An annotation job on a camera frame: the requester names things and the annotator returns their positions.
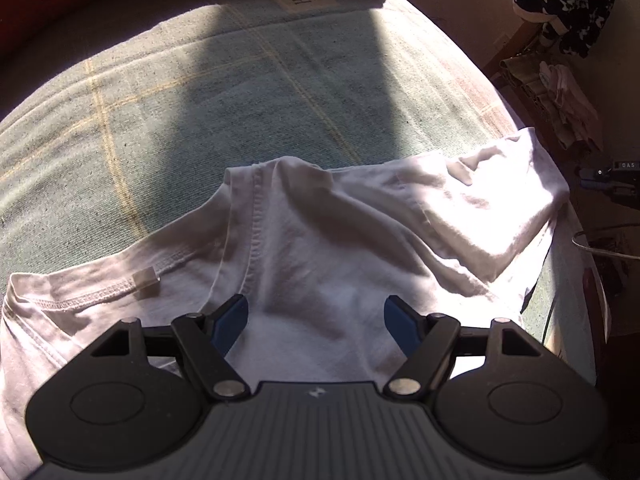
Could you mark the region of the white printed t-shirt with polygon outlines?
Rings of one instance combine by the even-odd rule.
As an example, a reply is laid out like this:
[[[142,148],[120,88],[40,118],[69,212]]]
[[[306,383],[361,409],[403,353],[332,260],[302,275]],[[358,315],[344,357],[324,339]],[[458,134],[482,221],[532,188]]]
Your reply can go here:
[[[567,197],[529,129],[451,160],[329,170],[281,157],[229,169],[203,206],[122,252],[14,273],[1,315],[2,477],[39,466],[29,398],[122,318],[165,325],[241,294],[248,323],[229,360],[251,385],[384,382],[401,357],[385,299],[467,326],[518,318]]]

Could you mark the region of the pink folded clothes pile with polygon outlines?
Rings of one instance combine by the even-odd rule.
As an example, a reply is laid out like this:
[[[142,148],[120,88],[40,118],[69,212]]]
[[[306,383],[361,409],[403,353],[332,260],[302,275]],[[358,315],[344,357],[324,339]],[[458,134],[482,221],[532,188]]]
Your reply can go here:
[[[567,65],[549,64],[526,54],[506,58],[499,67],[501,75],[541,112],[562,148],[582,141],[602,150],[602,120]]]

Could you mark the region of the wooden chair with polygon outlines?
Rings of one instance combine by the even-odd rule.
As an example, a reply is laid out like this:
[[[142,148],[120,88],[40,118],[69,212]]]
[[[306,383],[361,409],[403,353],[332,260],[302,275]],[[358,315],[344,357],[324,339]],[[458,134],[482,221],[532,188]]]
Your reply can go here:
[[[491,79],[500,70],[500,63],[525,50],[539,36],[541,24],[522,21],[520,27],[498,52],[484,65],[483,74]]]

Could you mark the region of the green plaid bed blanket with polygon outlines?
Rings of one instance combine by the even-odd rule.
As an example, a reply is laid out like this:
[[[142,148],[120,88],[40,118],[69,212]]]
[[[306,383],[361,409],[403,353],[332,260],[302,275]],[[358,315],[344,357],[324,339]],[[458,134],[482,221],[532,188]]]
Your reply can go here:
[[[122,252],[203,206],[226,172],[469,155],[523,130],[480,69],[407,0],[112,0],[1,77],[1,293]],[[594,376],[577,219],[556,214],[518,318]]]

